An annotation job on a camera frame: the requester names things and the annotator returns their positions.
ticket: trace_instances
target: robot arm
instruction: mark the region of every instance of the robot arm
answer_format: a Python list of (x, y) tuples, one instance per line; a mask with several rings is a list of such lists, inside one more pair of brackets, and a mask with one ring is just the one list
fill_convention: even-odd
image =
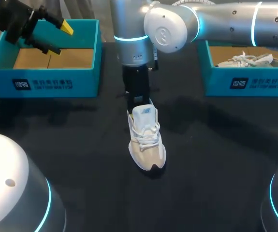
[(145, 32), (160, 51), (172, 53), (195, 40), (278, 47), (278, 2), (181, 2), (157, 2), (146, 13)]
[(7, 31), (6, 41), (15, 44), (19, 38), (23, 38), (25, 44), (32, 45), (45, 54), (60, 54), (58, 48), (33, 37), (32, 33), (39, 19), (45, 19), (56, 28), (70, 35), (73, 34), (73, 30), (66, 20), (52, 15), (43, 6), (36, 10), (19, 0), (0, 0), (0, 30)]
[(278, 48), (278, 2), (190, 1), (110, 0), (121, 64), (148, 63), (153, 45), (172, 53), (195, 40)]

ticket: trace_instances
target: blue led ring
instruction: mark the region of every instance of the blue led ring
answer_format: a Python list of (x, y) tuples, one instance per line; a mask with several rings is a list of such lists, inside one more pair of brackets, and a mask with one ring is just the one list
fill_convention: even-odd
[(43, 217), (42, 221), (40, 222), (38, 228), (34, 232), (39, 232), (41, 230), (41, 228), (44, 225), (45, 220), (46, 220), (46, 218), (48, 216), (48, 213), (50, 211), (50, 207), (51, 207), (52, 193), (51, 193), (50, 184), (48, 183), (47, 179), (46, 179), (46, 182), (47, 182), (47, 186), (48, 186), (48, 203), (47, 203), (47, 208), (46, 208), (46, 212), (44, 214), (44, 217)]
[(273, 182), (274, 176), (272, 177), (272, 180), (271, 180), (271, 183), (270, 183), (270, 201), (271, 201), (271, 205), (272, 205), (272, 208), (274, 210), (274, 213), (278, 217), (278, 213), (277, 213), (277, 211), (276, 211), (276, 209), (274, 207), (273, 200), (272, 200), (272, 182)]
[(145, 36), (142, 36), (142, 37), (138, 37), (138, 38), (131, 38), (131, 39), (124, 39), (124, 38), (119, 38), (117, 36), (114, 36), (114, 38), (116, 40), (119, 40), (119, 41), (124, 41), (124, 42), (133, 42), (133, 41), (139, 41), (139, 40), (144, 40), (144, 39), (147, 39), (148, 36), (145, 35)]

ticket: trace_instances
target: metal robot link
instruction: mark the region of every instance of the metal robot link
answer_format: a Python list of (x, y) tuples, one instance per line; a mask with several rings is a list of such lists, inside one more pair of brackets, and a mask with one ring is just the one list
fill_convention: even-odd
[[(128, 111), (149, 102), (147, 64), (186, 43), (210, 40), (278, 50), (278, 2), (214, 4), (180, 0), (110, 0), (118, 60), (128, 94)], [(278, 232), (278, 171), (261, 207), (266, 232)]]

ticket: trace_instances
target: logo on box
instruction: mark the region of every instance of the logo on box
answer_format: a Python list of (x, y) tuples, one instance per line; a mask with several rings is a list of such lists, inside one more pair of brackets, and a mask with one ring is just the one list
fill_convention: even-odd
[(13, 79), (12, 82), (16, 90), (31, 90), (27, 79)]
[(233, 78), (230, 89), (245, 89), (248, 81), (248, 78)]

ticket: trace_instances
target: black table surface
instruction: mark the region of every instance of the black table surface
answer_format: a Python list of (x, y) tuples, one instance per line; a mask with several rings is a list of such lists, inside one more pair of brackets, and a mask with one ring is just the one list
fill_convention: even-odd
[(278, 164), (278, 98), (205, 97), (196, 46), (159, 54), (167, 167), (138, 171), (121, 66), (104, 44), (96, 99), (0, 100), (0, 133), (19, 143), (60, 193), (70, 232), (255, 232)]

